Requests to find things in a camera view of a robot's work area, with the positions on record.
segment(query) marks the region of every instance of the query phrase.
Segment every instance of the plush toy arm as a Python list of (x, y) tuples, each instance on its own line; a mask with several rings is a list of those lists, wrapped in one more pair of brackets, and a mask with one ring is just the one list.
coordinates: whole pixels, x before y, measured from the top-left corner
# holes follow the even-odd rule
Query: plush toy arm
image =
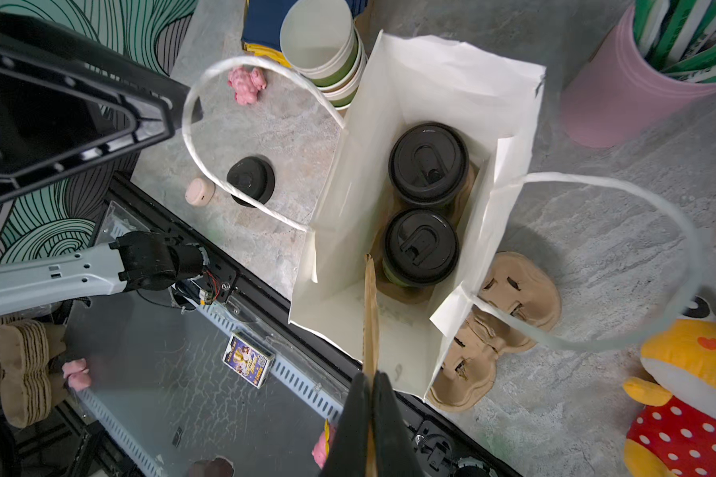
[(631, 399), (647, 406), (663, 406), (673, 397), (663, 386), (639, 378), (626, 379), (623, 390)]

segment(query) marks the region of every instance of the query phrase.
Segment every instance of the black cup lid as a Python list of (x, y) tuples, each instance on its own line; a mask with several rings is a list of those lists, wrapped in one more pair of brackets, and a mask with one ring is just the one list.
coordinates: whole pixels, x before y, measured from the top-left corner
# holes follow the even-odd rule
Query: black cup lid
[(439, 205), (453, 199), (469, 170), (467, 147), (448, 126), (420, 124), (392, 148), (390, 182), (415, 205)]
[(459, 240), (442, 215), (413, 208), (395, 215), (385, 233), (385, 264), (411, 286), (434, 285), (459, 261)]
[[(228, 171), (225, 180), (261, 204), (268, 202), (276, 186), (273, 167), (267, 161), (254, 156), (245, 157), (235, 163)], [(233, 199), (244, 207), (252, 207), (236, 196), (233, 196)]]

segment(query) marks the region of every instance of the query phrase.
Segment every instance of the plush toy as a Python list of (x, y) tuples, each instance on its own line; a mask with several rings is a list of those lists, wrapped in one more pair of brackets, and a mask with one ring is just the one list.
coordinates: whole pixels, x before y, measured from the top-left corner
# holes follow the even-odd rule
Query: plush toy
[(716, 476), (716, 317), (690, 318), (650, 338), (641, 362), (658, 383), (630, 378), (623, 385), (644, 404), (626, 435), (624, 461), (634, 477)]
[(268, 83), (260, 68), (252, 68), (247, 71), (239, 66), (228, 73), (228, 84), (236, 90), (233, 96), (240, 105), (253, 105), (257, 102), (257, 92), (266, 88)]

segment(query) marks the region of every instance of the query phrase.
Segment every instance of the wavy line wallpaper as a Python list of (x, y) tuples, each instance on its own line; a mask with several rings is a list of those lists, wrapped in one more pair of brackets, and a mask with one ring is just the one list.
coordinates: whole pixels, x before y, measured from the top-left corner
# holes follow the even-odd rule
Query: wavy line wallpaper
[[(40, 17), (84, 34), (168, 75), (198, 0), (0, 0), (0, 11)], [(0, 263), (57, 256), (91, 243), (115, 171), (133, 172), (137, 153), (117, 158), (0, 205)]]

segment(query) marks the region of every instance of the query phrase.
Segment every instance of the pink cup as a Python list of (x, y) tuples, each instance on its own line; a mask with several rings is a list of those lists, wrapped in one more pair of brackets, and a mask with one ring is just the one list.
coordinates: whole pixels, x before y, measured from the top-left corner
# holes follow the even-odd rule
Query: pink cup
[(716, 92), (716, 83), (677, 81), (653, 69), (639, 54), (633, 25), (631, 6), (562, 93), (560, 119), (567, 135), (582, 146), (623, 143)]

